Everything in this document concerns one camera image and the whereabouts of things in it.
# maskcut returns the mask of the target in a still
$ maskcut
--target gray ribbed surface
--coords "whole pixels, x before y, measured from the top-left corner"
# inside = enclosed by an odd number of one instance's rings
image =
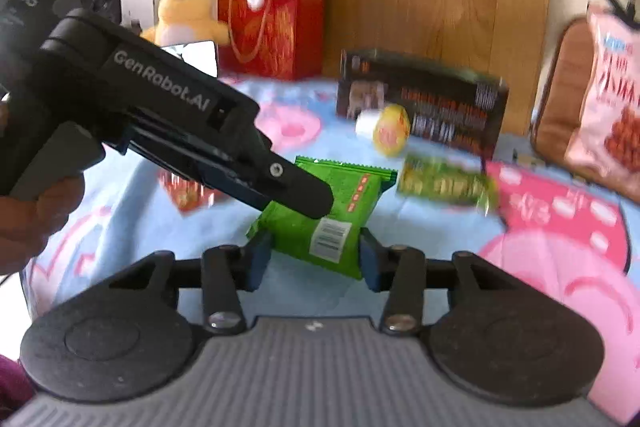
[[[322,327],[311,327],[320,323]],[[208,342],[182,378],[108,407],[41,396],[10,427],[613,427],[586,400],[537,410],[487,404],[448,384],[420,344],[369,319],[260,319]]]

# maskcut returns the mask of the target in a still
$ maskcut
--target red gift bag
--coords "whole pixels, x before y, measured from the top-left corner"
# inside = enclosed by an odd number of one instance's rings
[[[219,49],[220,73],[297,80],[322,71],[324,0],[218,0],[218,20],[229,25],[230,46]]]

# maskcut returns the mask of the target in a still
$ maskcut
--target rope handle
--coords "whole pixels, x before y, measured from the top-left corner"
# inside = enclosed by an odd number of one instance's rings
[[[231,48],[233,49],[234,55],[236,56],[240,64],[247,64],[248,62],[251,62],[252,60],[254,60],[255,57],[257,57],[258,50],[260,49],[260,45],[262,44],[262,38],[264,37],[264,27],[266,26],[267,15],[269,13],[269,10],[271,9],[272,1],[273,0],[267,0],[267,4],[264,7],[264,13],[262,14],[262,22],[260,23],[260,31],[258,32],[258,39],[255,43],[255,48],[251,53],[247,55],[242,55],[240,53],[240,50],[238,49],[238,46],[236,45],[236,40],[234,39],[234,32],[231,26],[231,6],[232,6],[233,0],[229,0],[229,7],[227,12],[228,24],[229,24],[229,37],[231,40]]]

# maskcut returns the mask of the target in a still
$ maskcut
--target pink package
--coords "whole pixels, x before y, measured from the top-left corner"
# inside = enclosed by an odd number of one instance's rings
[[[591,82],[565,160],[640,192],[640,34],[597,8],[588,21],[596,50]]]

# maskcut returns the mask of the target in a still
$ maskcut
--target green snack package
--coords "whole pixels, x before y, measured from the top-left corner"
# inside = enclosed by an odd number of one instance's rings
[[[298,156],[296,165],[329,184],[334,206],[328,216],[310,219],[272,201],[251,225],[273,233],[273,249],[354,279],[362,279],[358,236],[380,195],[396,183],[397,171]]]
[[[498,208],[498,187],[489,176],[465,171],[439,158],[407,156],[398,182],[398,193],[475,206],[484,215]]]

